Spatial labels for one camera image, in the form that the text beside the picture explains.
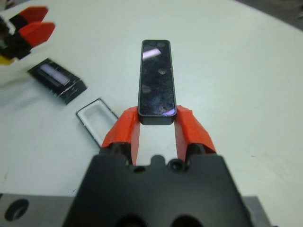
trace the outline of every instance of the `yellow part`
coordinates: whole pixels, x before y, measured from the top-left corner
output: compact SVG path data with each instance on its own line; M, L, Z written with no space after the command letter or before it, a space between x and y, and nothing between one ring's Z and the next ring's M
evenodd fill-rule
M13 59L10 60L0 55L0 65L10 65L13 62L14 62Z

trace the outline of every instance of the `reflective black surface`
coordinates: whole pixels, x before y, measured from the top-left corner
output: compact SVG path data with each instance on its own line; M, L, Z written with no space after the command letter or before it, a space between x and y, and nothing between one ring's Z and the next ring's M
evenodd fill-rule
M176 112L170 43L144 40L142 44L139 113L170 116Z

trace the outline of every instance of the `orange plastic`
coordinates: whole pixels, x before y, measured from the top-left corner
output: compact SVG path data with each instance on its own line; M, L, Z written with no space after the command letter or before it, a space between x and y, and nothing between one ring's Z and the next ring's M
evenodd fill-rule
M187 146L199 143L207 146L207 153L216 153L212 139L200 122L194 117L193 112L180 105L177 106L175 119L175 136L178 158L185 161Z
M28 23L42 21L48 12L46 6L31 6L21 11L21 15Z
M54 29L55 24L52 22L33 22L18 32L32 47L35 47L46 42Z
M102 147L106 148L112 143L130 143L132 149L132 162L136 164L139 148L140 122L137 107L123 112L111 130L107 133Z

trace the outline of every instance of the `bolt hole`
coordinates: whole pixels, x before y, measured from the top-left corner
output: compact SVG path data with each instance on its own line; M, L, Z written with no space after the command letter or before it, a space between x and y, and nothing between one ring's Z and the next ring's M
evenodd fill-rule
M185 172L186 165L179 159L173 159L168 163L168 168L176 173Z
M134 169L134 173L136 174L143 173L145 170L146 170L145 167L139 166L136 169Z
M19 219L25 214L28 205L28 201L24 199L14 201L5 212L5 219L7 221L15 221Z
M116 227L146 227L146 224L137 215L127 215L121 218Z
M178 217L171 227L203 227L195 218L191 216Z

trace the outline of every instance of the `white tabletop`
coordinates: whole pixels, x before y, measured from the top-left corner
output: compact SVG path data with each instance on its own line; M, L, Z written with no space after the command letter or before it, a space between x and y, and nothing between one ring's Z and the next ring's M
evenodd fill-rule
M33 0L1 16L30 5L47 5L56 28L0 66L0 192L74 195L98 153L75 112L98 97L119 115L137 105L141 41L168 39L177 103L209 131L242 195L257 195L273 224L302 226L302 31L231 0ZM67 106L26 74L47 57L88 86ZM141 127L138 164L155 154L177 156L173 125Z

